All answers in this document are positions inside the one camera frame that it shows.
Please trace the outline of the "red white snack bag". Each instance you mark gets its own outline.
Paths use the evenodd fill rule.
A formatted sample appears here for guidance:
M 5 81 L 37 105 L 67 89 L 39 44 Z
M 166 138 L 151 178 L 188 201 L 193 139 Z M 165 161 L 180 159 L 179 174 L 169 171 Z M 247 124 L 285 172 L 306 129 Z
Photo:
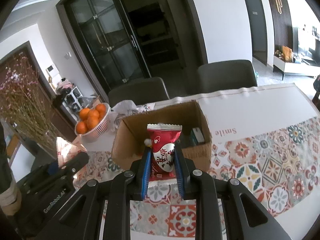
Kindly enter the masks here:
M 180 137 L 182 126 L 172 124 L 147 124 L 152 140 L 151 181 L 173 178 L 175 142 Z

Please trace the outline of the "orange biscuit snack packet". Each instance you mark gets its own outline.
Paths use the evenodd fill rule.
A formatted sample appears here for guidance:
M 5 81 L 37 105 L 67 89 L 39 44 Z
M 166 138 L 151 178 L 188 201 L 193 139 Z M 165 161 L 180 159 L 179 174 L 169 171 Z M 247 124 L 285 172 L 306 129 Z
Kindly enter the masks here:
M 73 173 L 73 186 L 76 190 L 79 190 L 87 181 L 86 165 L 88 164 L 88 161 L 86 161 L 86 164 L 82 168 L 79 168 L 80 164 L 83 164 L 84 162 L 81 162 L 78 155 L 80 154 L 80 152 L 87 153 L 87 150 L 82 144 L 80 137 L 76 137 L 73 142 L 69 142 L 62 137 L 57 137 L 56 151 L 59 168 L 63 168 L 64 166 L 67 166 L 67 164 L 76 165 L 76 167 L 74 168 L 76 172 Z

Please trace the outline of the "white plush bunny toy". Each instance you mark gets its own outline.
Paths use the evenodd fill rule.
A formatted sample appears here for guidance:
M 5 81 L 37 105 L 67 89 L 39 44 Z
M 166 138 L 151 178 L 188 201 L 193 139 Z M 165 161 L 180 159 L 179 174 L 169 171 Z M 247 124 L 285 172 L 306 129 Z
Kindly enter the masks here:
M 152 140 L 151 139 L 145 139 L 144 144 L 146 147 L 152 147 Z

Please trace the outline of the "teal tissue pack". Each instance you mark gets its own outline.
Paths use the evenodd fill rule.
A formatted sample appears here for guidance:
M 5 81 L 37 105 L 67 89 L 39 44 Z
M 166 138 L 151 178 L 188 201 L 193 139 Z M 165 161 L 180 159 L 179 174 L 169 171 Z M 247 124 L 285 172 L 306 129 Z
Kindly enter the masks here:
M 199 127 L 192 128 L 190 132 L 190 141 L 192 145 L 201 145 L 205 143 L 204 136 L 202 134 L 202 131 Z

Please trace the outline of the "brown cardboard box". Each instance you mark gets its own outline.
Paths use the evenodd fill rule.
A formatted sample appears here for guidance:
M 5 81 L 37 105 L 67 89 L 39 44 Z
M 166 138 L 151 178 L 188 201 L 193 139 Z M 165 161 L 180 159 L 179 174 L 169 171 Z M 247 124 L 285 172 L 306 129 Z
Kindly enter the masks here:
M 212 137 L 207 120 L 196 101 L 167 106 L 121 120 L 112 147 L 112 159 L 122 169 L 141 159 L 150 139 L 152 163 L 161 171 L 173 165 L 172 146 L 182 140 L 182 153 L 195 167 L 208 171 Z

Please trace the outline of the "white basket of oranges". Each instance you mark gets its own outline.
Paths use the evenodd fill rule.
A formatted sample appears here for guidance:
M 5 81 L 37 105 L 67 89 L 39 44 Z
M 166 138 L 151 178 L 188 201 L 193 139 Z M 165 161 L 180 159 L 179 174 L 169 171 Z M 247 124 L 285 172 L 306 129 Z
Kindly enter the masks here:
M 111 128 L 111 108 L 107 103 L 99 103 L 80 111 L 80 120 L 75 126 L 75 134 L 84 143 L 97 141 Z

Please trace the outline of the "floral tissue pouch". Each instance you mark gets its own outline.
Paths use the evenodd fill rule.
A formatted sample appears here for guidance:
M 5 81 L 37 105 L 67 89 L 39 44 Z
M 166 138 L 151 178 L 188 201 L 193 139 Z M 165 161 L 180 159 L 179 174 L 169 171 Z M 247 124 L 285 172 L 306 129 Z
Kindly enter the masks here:
M 146 103 L 143 105 L 137 106 L 132 100 L 124 100 L 117 103 L 114 107 L 111 108 L 111 131 L 115 132 L 120 125 L 120 122 L 123 118 L 131 115 L 136 115 L 148 111 L 152 111 L 156 103 Z

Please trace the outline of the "glass vase with dried flowers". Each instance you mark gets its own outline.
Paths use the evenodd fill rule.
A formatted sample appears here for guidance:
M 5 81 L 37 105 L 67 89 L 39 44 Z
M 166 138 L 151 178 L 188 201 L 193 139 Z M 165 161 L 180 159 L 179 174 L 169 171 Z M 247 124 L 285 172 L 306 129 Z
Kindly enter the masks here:
M 61 133 L 52 117 L 52 102 L 41 90 L 39 73 L 27 56 L 19 53 L 5 60 L 1 64 L 1 119 L 16 124 L 20 136 L 56 159 L 56 138 Z

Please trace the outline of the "dark chair left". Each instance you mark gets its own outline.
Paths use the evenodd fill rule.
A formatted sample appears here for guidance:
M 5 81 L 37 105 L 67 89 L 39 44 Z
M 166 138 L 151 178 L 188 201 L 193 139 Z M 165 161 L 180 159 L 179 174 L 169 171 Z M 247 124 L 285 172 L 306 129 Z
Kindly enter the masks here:
M 115 106 L 124 100 L 131 100 L 136 105 L 169 100 L 169 94 L 161 77 L 136 79 L 125 83 L 108 94 L 109 105 Z

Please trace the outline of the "dark chair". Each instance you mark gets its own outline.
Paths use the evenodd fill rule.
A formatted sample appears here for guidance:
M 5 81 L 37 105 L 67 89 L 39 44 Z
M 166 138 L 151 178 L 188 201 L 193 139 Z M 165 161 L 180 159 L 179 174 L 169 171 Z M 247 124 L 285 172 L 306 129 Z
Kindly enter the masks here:
M 169 100 L 169 94 L 161 77 L 136 79 L 125 83 L 108 94 L 109 105 L 115 106 L 124 100 L 131 100 L 136 105 Z
M 197 79 L 200 93 L 257 87 L 254 68 L 249 60 L 204 64 L 197 70 Z

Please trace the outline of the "dark chair middle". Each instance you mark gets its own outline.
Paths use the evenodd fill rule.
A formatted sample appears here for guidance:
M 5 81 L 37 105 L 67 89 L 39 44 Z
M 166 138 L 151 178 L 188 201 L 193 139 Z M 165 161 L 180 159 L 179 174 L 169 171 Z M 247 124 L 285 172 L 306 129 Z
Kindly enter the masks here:
M 204 64 L 197 70 L 197 79 L 200 93 L 257 87 L 254 68 L 249 60 Z

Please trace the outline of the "black glass cabinet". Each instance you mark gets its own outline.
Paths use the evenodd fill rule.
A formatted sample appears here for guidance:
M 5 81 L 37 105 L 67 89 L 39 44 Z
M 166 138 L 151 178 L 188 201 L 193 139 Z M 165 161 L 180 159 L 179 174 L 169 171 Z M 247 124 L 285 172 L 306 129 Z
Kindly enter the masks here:
M 198 92 L 197 70 L 208 60 L 193 0 L 60 0 L 56 9 L 103 98 L 153 77 L 163 79 L 172 97 Z

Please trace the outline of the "white tv console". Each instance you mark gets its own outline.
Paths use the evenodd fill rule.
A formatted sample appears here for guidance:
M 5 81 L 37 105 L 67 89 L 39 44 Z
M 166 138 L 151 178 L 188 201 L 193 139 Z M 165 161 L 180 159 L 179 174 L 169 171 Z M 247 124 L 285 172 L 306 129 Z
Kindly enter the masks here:
M 282 79 L 285 75 L 317 77 L 319 75 L 319 63 L 310 57 L 305 57 L 299 62 L 286 62 L 274 55 L 273 71 L 280 72 Z

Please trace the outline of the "dark slatted wall panel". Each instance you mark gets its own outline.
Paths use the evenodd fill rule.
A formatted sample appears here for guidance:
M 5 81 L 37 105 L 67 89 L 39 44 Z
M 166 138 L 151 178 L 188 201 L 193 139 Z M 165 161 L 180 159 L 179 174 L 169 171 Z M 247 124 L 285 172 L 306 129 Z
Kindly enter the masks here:
M 268 0 L 271 8 L 274 29 L 274 51 L 282 47 L 293 48 L 293 29 L 287 0 Z

